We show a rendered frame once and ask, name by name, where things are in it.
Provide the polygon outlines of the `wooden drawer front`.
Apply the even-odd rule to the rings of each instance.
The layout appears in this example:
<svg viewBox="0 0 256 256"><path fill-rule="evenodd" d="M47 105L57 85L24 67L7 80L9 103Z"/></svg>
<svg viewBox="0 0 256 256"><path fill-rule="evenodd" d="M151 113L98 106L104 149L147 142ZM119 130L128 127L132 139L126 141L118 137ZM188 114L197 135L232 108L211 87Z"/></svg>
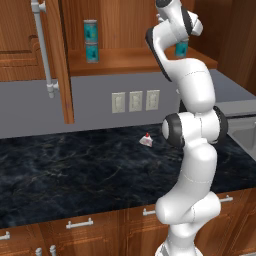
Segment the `wooden drawer front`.
<svg viewBox="0 0 256 256"><path fill-rule="evenodd" d="M35 250L42 248L46 255L46 247L38 224L0 229L0 236L10 232L9 240L0 240L0 256L36 256Z"/></svg>
<svg viewBox="0 0 256 256"><path fill-rule="evenodd" d="M91 226L66 229L73 223L92 218ZM39 224L45 245L56 246L56 256L125 256L124 227L118 211L89 214Z"/></svg>
<svg viewBox="0 0 256 256"><path fill-rule="evenodd" d="M162 224L156 214L143 216L143 209L155 210L155 205L129 208L127 220L125 256L155 256L165 241L168 226Z"/></svg>

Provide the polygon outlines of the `wooden wall cabinet body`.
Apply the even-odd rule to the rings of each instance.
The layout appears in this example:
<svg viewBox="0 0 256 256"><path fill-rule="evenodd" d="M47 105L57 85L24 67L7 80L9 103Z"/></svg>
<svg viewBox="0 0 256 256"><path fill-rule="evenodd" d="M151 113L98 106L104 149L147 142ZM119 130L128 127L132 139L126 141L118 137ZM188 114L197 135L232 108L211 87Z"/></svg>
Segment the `wooden wall cabinet body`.
<svg viewBox="0 0 256 256"><path fill-rule="evenodd" d="M155 0L62 0L73 76L158 72L145 35L157 24ZM98 22L99 61L86 62L85 20Z"/></svg>

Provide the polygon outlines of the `white wall socket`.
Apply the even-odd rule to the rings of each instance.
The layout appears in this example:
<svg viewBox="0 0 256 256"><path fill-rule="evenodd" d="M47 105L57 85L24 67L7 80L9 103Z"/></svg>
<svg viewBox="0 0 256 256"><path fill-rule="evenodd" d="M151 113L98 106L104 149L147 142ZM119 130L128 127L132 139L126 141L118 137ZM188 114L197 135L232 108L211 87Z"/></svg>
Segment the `white wall socket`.
<svg viewBox="0 0 256 256"><path fill-rule="evenodd" d="M146 95L146 110L157 110L159 105L159 90L148 90Z"/></svg>
<svg viewBox="0 0 256 256"><path fill-rule="evenodd" d="M133 91L129 94L129 111L136 112L142 110L142 91Z"/></svg>
<svg viewBox="0 0 256 256"><path fill-rule="evenodd" d="M123 113L125 111L125 93L118 92L112 94L112 112Z"/></svg>

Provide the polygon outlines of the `white and red cake slice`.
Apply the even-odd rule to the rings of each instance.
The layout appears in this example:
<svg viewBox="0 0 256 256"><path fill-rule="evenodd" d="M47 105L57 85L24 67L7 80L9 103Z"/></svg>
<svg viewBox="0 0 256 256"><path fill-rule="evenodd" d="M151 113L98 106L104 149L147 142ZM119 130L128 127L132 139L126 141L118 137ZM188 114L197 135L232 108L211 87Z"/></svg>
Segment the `white and red cake slice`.
<svg viewBox="0 0 256 256"><path fill-rule="evenodd" d="M139 143L148 147L151 147L153 144L153 139L149 133L146 133L140 140Z"/></svg>

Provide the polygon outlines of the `teal tin can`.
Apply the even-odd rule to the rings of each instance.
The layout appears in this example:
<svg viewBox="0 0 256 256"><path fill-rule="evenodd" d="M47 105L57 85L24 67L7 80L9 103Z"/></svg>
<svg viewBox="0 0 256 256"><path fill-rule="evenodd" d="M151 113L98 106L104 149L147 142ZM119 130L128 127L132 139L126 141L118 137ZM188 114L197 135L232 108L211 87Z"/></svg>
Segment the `teal tin can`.
<svg viewBox="0 0 256 256"><path fill-rule="evenodd" d="M86 43L86 61L88 63L97 63L99 61L99 51L97 43Z"/></svg>
<svg viewBox="0 0 256 256"><path fill-rule="evenodd" d="M84 20L84 38L87 43L98 42L98 22L96 20Z"/></svg>
<svg viewBox="0 0 256 256"><path fill-rule="evenodd" d="M188 41L181 41L175 45L175 56L184 58L188 51Z"/></svg>

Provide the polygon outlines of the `tall wooden side cabinet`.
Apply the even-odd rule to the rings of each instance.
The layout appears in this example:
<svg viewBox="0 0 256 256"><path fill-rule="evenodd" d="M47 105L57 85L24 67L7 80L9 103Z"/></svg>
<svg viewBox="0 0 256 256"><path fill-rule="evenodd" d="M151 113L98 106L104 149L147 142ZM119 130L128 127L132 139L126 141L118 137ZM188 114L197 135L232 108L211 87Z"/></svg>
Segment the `tall wooden side cabinet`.
<svg viewBox="0 0 256 256"><path fill-rule="evenodd" d="M194 12L204 29L189 45L256 96L256 0L195 0Z"/></svg>

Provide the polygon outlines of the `closed wooden cabinet door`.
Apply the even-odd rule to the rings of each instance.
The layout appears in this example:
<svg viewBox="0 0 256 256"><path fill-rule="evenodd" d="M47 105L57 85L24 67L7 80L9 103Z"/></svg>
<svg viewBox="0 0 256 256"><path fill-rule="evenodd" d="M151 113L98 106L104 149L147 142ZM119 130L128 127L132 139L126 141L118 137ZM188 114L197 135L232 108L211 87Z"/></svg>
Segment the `closed wooden cabinet door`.
<svg viewBox="0 0 256 256"><path fill-rule="evenodd" d="M0 82L44 78L31 0L0 0Z"/></svg>

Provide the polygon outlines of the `open wooden cabinet door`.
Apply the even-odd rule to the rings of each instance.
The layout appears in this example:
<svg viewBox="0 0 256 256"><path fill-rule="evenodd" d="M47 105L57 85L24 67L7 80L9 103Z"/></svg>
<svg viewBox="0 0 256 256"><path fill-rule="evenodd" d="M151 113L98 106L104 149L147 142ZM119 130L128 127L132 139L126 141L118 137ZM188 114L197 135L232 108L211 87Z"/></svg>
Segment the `open wooden cabinet door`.
<svg viewBox="0 0 256 256"><path fill-rule="evenodd" d="M55 74L59 84L64 122L66 124L73 124L74 109L62 0L46 0L46 16Z"/></svg>

